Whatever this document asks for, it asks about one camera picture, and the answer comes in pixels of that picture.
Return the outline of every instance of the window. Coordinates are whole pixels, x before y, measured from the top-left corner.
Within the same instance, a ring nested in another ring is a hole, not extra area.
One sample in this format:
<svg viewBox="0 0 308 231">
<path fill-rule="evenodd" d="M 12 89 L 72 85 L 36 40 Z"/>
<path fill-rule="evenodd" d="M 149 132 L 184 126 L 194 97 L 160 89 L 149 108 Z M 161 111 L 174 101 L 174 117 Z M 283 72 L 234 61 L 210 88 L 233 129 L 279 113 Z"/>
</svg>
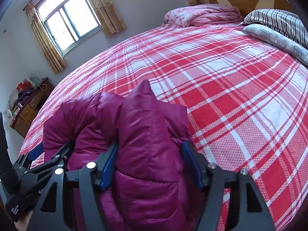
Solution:
<svg viewBox="0 0 308 231">
<path fill-rule="evenodd" d="M 45 0 L 37 11 L 62 55 L 100 27 L 89 0 Z"/>
</svg>

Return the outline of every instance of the blue gripper pad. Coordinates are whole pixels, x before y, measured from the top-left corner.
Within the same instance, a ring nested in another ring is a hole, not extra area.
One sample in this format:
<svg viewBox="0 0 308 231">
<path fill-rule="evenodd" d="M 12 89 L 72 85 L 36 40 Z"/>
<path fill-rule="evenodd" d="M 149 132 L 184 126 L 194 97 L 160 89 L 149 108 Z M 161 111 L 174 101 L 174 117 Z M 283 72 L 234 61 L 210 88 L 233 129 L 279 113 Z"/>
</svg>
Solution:
<svg viewBox="0 0 308 231">
<path fill-rule="evenodd" d="M 209 185 L 209 177 L 207 175 L 207 160 L 199 154 L 195 146 L 190 141 L 182 143 L 182 156 L 185 163 L 185 168 L 190 173 L 190 177 L 195 187 L 199 191 L 204 192 L 205 187 Z"/>
<path fill-rule="evenodd" d="M 30 161 L 36 160 L 42 153 L 44 152 L 43 143 L 41 142 L 34 149 L 32 149 L 29 153 L 28 159 Z"/>
<path fill-rule="evenodd" d="M 102 179 L 100 182 L 100 188 L 102 191 L 105 191 L 108 187 L 110 187 L 115 167 L 116 167 L 116 158 L 118 155 L 118 145 L 115 144 L 108 149 L 106 155 L 109 155 L 104 168 L 102 169 Z"/>
</svg>

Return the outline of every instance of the printed logo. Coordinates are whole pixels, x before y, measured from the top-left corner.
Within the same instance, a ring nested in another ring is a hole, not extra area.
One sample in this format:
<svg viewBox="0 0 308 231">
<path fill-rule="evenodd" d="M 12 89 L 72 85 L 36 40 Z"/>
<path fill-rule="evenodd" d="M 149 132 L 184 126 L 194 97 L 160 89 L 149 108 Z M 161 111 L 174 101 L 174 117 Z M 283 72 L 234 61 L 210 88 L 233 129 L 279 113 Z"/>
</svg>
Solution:
<svg viewBox="0 0 308 231">
<path fill-rule="evenodd" d="M 45 187 L 42 190 L 39 190 L 38 193 L 42 194 L 42 192 L 44 191 Z"/>
<path fill-rule="evenodd" d="M 19 210 L 18 207 L 19 207 L 19 205 L 17 205 L 15 208 L 11 209 L 11 211 L 13 212 L 14 215 L 17 215 L 18 210 Z"/>
</svg>

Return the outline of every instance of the striped pillow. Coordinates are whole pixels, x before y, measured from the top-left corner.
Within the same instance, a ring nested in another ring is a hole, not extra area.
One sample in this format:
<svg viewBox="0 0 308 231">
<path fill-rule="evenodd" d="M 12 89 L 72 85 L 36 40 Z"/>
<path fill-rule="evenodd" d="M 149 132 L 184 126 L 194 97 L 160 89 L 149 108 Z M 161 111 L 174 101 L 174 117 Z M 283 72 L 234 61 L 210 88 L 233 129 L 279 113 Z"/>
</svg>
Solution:
<svg viewBox="0 0 308 231">
<path fill-rule="evenodd" d="M 257 9 L 250 12 L 240 25 L 260 23 L 308 49 L 308 33 L 298 15 L 279 9 Z"/>
</svg>

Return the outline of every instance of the drawer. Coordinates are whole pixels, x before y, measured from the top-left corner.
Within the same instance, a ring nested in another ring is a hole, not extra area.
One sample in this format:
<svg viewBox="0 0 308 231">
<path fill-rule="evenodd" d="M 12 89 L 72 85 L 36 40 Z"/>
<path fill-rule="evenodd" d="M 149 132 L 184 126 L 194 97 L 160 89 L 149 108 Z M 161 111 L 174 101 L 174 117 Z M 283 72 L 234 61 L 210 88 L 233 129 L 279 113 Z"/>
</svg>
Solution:
<svg viewBox="0 0 308 231">
<path fill-rule="evenodd" d="M 20 113 L 20 117 L 25 122 L 32 122 L 36 117 L 36 112 L 27 104 Z"/>
<path fill-rule="evenodd" d="M 27 124 L 21 117 L 18 117 L 14 128 L 22 137 L 26 138 L 30 125 L 31 124 Z"/>
<path fill-rule="evenodd" d="M 33 97 L 31 102 L 29 103 L 30 107 L 32 109 L 35 109 L 35 107 L 40 102 L 40 100 L 43 98 L 43 96 L 44 96 L 44 92 L 42 90 L 39 90 L 39 92 L 37 92 L 37 94 Z"/>
</svg>

